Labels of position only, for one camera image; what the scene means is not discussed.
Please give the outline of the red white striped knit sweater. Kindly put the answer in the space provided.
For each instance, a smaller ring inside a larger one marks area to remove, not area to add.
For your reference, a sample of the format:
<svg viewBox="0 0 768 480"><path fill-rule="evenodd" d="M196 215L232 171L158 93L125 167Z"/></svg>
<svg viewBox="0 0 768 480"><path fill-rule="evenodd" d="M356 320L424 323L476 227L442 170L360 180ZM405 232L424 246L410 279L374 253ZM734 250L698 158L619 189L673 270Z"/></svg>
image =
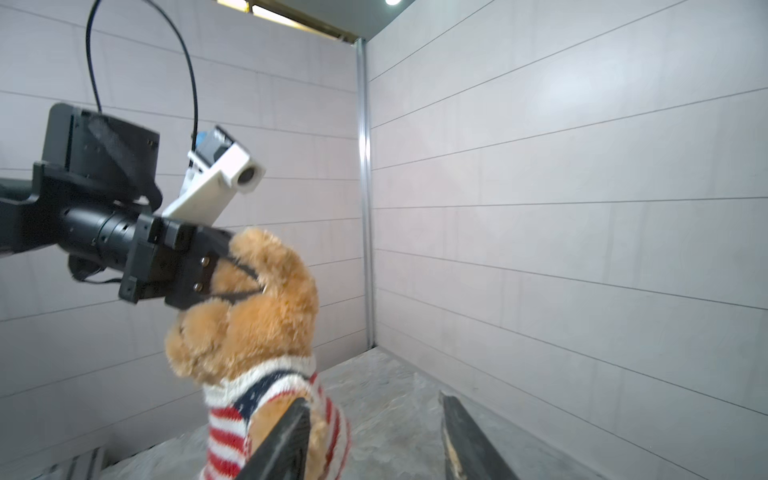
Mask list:
<svg viewBox="0 0 768 480"><path fill-rule="evenodd" d="M306 394L312 410L328 424L320 441L324 459L320 477L342 477L350 450L350 425L319 384L314 357L270 359L233 380L204 386L203 393L209 410L209 437L202 479L236 478L250 457L248 430L254 415L270 403L298 394Z"/></svg>

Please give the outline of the aluminium corner frame post left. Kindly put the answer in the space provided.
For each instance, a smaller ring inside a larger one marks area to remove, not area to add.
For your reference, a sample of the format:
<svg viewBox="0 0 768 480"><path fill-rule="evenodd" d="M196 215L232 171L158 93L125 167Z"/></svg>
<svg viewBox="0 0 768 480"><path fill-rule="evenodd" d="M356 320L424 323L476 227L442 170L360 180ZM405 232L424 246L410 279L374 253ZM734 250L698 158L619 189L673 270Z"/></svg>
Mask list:
<svg viewBox="0 0 768 480"><path fill-rule="evenodd" d="M358 150L361 188L361 225L364 271L364 297L367 349L376 347L374 259L372 232L372 166L370 154L370 113L367 75L367 42L358 38L354 43L357 66Z"/></svg>

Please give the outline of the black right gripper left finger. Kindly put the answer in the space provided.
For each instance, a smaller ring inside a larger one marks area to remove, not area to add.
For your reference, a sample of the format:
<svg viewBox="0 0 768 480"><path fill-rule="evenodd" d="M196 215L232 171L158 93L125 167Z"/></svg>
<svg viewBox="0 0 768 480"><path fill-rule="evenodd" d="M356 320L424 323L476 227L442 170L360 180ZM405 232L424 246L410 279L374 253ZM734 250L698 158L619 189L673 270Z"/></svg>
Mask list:
<svg viewBox="0 0 768 480"><path fill-rule="evenodd" d="M236 480L301 480L305 475L311 432L306 399L294 400Z"/></svg>

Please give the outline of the tan plush teddy bear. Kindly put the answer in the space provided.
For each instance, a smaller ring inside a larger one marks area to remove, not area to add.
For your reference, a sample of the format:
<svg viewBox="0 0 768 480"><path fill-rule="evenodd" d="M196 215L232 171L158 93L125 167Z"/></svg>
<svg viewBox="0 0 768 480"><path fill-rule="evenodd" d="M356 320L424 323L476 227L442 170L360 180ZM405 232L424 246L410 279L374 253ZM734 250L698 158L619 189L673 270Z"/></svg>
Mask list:
<svg viewBox="0 0 768 480"><path fill-rule="evenodd" d="M224 260L214 270L213 293L260 289L264 293L238 303L222 300L199 303L179 314L165 340L166 355L175 375L192 379L202 391L204 386L233 380L270 359L314 357L312 342L319 311L318 291L301 257L278 237L258 228L235 234L229 242L229 256L253 268L259 280L253 280ZM270 403L254 415L248 430L249 459L291 403L299 398L309 404L306 394L298 394ZM328 424L311 407L310 422L304 476L322 479L324 459L320 441Z"/></svg>

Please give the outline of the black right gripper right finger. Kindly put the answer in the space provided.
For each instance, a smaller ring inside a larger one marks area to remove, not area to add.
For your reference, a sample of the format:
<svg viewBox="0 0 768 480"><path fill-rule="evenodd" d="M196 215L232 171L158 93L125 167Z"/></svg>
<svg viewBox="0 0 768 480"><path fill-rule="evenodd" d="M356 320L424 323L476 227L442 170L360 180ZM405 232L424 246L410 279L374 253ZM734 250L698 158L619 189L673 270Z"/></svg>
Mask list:
<svg viewBox="0 0 768 480"><path fill-rule="evenodd" d="M448 480L519 480L461 401L443 392L441 424Z"/></svg>

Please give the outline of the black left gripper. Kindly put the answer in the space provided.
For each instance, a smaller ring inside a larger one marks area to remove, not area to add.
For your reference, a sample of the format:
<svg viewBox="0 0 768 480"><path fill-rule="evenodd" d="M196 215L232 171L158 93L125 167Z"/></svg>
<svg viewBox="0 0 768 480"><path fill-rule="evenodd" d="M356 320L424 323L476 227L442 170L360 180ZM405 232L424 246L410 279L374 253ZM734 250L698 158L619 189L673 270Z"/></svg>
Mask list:
<svg viewBox="0 0 768 480"><path fill-rule="evenodd" d="M213 293L212 277L227 260L258 281L250 266L229 256L233 234L226 230L141 214L123 268L119 297L130 303L162 298L178 310L206 300L238 303L264 293L260 290Z"/></svg>

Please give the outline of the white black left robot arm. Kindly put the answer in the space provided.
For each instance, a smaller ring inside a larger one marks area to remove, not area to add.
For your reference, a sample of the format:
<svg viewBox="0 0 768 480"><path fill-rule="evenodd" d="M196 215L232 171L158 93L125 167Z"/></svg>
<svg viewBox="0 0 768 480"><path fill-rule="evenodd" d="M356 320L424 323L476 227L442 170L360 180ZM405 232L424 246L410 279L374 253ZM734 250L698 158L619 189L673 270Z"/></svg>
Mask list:
<svg viewBox="0 0 768 480"><path fill-rule="evenodd" d="M49 112L43 157L30 180L1 182L1 251L57 245L79 282L120 272L120 297L161 298L186 310L214 297L217 266L233 263L230 232L215 222L265 170L225 130L188 154L179 197L165 203L156 184L158 133L65 103Z"/></svg>

